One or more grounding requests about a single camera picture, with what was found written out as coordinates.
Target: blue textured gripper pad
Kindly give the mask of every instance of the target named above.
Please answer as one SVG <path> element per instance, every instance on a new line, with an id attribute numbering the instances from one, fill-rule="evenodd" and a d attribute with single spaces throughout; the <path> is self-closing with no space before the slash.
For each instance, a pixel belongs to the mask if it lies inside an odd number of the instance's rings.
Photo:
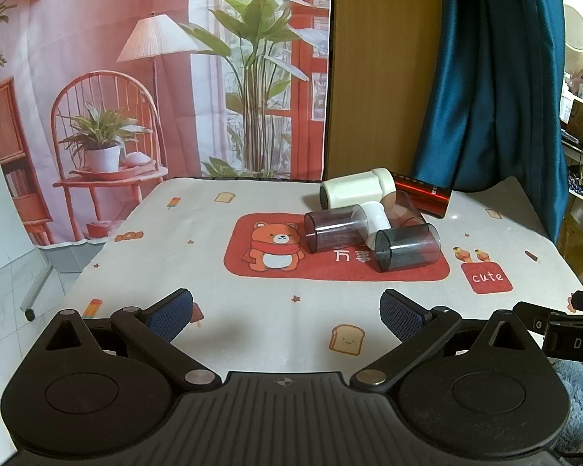
<path id="1" fill-rule="evenodd" d="M 385 291 L 380 298 L 380 319 L 402 343 L 425 326 L 423 314 Z"/>
<path id="2" fill-rule="evenodd" d="M 185 291 L 148 317 L 146 325 L 158 336 L 170 342 L 188 325 L 192 319 L 192 311 L 192 294 Z"/>

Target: floor lamp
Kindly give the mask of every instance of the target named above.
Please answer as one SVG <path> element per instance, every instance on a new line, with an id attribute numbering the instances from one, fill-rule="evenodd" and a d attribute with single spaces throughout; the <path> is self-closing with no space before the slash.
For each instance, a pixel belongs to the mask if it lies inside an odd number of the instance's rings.
<path id="1" fill-rule="evenodd" d="M 154 81 L 154 104 L 160 113 L 158 103 L 158 75 L 155 68 L 155 57 L 173 52 L 201 51 L 203 46 L 197 44 L 176 22 L 166 14 L 154 15 L 141 19 L 136 23 L 130 38 L 127 39 L 117 63 L 133 61 L 143 57 L 152 59 L 152 72 Z M 164 136 L 160 128 L 160 160 L 162 166 L 166 166 L 166 147 Z"/>

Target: triangular cutout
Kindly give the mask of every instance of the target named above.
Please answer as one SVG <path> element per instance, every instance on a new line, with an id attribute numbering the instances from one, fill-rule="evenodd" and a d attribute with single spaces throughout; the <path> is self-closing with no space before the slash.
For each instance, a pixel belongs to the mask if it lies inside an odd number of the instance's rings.
<path id="1" fill-rule="evenodd" d="M 61 350 L 63 348 L 79 347 L 80 345 L 82 344 L 71 322 L 66 320 L 58 326 L 56 334 L 52 337 L 48 346 L 45 347 L 45 350 Z"/>
<path id="2" fill-rule="evenodd" d="M 525 350 L 525 345 L 518 337 L 510 322 L 503 322 L 497 328 L 490 342 L 491 347 L 510 348 L 511 350 Z"/>

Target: bear's red scarf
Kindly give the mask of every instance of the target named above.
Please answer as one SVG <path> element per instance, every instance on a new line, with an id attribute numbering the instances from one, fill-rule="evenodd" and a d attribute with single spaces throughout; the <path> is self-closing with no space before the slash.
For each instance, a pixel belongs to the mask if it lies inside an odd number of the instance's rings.
<path id="1" fill-rule="evenodd" d="M 298 243 L 268 243 L 251 240 L 250 249 L 258 250 L 265 254 L 272 254 L 274 256 L 291 256 L 300 251 L 300 244 Z M 249 255 L 250 249 L 242 257 L 243 261 L 255 263 L 255 258 Z"/>

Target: red can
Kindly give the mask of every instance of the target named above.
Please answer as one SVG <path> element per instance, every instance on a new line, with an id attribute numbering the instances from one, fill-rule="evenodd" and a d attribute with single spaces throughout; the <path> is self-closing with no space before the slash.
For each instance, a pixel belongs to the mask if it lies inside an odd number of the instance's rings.
<path id="1" fill-rule="evenodd" d="M 392 173 L 391 175 L 395 180 L 396 190 L 408 193 L 415 207 L 440 219 L 445 216 L 449 199 L 451 198 L 451 190 L 439 188 L 405 175 L 397 173 Z"/>

